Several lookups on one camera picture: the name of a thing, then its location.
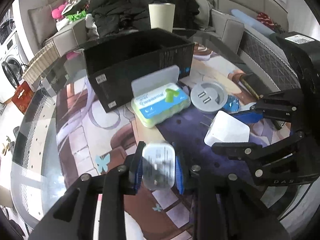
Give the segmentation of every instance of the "red gift bag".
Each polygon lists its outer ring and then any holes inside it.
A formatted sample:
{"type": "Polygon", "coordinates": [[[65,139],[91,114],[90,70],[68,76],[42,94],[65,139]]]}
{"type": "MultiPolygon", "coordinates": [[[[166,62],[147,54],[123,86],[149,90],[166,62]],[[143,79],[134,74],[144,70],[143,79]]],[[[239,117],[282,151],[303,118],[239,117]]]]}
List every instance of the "red gift bag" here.
{"type": "Polygon", "coordinates": [[[23,82],[16,89],[14,96],[12,97],[12,102],[17,106],[17,108],[25,114],[32,98],[34,92],[31,90],[27,82],[23,82]]]}

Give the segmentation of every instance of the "usb port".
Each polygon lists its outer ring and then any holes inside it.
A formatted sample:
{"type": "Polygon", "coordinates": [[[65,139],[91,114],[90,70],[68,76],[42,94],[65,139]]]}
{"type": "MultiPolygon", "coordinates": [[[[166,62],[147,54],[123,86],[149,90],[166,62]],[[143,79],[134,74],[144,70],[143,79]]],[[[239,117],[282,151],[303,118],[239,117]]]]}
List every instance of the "usb port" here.
{"type": "Polygon", "coordinates": [[[205,95],[206,95],[206,93],[203,91],[201,94],[198,95],[198,97],[201,98],[201,97],[203,97],[205,95]]]}
{"type": "Polygon", "coordinates": [[[208,98],[206,98],[205,100],[203,100],[203,102],[206,104],[206,103],[208,103],[208,102],[210,102],[211,101],[211,98],[210,97],[208,97],[208,98]]]}

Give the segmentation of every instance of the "sofa armrest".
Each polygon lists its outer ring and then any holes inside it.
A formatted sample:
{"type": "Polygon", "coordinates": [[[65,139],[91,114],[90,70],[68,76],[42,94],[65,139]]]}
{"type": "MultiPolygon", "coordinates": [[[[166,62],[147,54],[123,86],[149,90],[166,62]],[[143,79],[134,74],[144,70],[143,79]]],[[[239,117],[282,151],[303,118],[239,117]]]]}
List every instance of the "sofa armrest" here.
{"type": "Polygon", "coordinates": [[[77,20],[58,31],[54,36],[46,41],[53,41],[59,55],[62,57],[70,50],[77,48],[80,44],[87,41],[87,31],[85,19],[77,20]]]}
{"type": "Polygon", "coordinates": [[[244,32],[244,24],[232,15],[214,9],[212,10],[212,22],[216,29],[216,35],[234,53],[237,53],[244,32]]]}

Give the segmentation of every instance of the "washing machine door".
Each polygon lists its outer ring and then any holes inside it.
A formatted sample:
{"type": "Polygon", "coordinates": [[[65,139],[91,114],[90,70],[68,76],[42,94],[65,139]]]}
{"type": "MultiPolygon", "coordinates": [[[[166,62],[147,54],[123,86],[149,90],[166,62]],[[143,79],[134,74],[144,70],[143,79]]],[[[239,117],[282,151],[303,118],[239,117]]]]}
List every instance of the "washing machine door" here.
{"type": "Polygon", "coordinates": [[[12,59],[9,60],[9,62],[2,62],[1,65],[10,84],[14,88],[17,88],[19,86],[19,81],[22,79],[22,69],[20,64],[16,60],[12,59]]]}

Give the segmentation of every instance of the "black box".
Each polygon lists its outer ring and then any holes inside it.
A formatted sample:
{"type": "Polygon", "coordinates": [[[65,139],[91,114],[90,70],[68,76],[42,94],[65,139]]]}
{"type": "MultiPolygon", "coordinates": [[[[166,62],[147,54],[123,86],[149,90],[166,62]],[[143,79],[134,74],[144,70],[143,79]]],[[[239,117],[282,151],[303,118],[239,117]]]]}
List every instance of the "black box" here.
{"type": "Polygon", "coordinates": [[[151,29],[108,36],[83,48],[89,82],[107,113],[131,101],[131,82],[137,78],[172,65],[180,68],[179,78],[188,76],[194,43],[151,29]]]}

